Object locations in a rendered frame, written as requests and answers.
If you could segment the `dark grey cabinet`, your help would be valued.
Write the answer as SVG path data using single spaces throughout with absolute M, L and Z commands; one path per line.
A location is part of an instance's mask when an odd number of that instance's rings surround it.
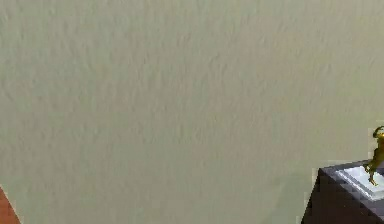
M 368 199 L 336 174 L 365 162 L 319 168 L 300 224 L 384 224 L 384 199 Z M 384 174 L 384 167 L 378 172 Z

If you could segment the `gold statue on white base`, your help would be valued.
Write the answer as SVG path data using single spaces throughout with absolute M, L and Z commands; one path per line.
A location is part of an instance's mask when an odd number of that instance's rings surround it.
M 340 169 L 336 174 L 372 201 L 384 199 L 384 174 L 378 172 L 384 164 L 384 126 L 375 129 L 372 137 L 377 147 L 372 158 L 360 166 Z

